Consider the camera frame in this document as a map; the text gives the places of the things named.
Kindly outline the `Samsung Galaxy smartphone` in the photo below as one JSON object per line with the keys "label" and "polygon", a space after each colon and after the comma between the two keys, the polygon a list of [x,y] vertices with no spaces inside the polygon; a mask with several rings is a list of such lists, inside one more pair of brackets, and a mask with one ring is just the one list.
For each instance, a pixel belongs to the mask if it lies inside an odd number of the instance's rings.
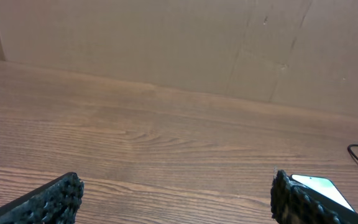
{"label": "Samsung Galaxy smartphone", "polygon": [[325,197],[335,201],[343,207],[346,207],[352,212],[355,211],[331,180],[324,177],[315,177],[299,174],[292,174],[291,178],[305,185],[306,187],[324,195]]}

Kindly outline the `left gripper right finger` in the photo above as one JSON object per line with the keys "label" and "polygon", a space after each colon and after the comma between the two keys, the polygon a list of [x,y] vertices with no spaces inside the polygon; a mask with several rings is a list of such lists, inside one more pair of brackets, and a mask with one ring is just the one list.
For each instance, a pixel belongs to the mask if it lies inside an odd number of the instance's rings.
{"label": "left gripper right finger", "polygon": [[279,224],[358,224],[358,213],[278,170],[270,190],[272,218]]}

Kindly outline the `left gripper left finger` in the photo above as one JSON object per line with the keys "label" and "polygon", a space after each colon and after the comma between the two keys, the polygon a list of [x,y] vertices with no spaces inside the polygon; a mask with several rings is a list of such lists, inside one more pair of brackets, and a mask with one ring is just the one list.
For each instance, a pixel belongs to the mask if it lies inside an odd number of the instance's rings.
{"label": "left gripper left finger", "polygon": [[72,224],[80,209],[85,183],[74,172],[0,207],[0,224]]}

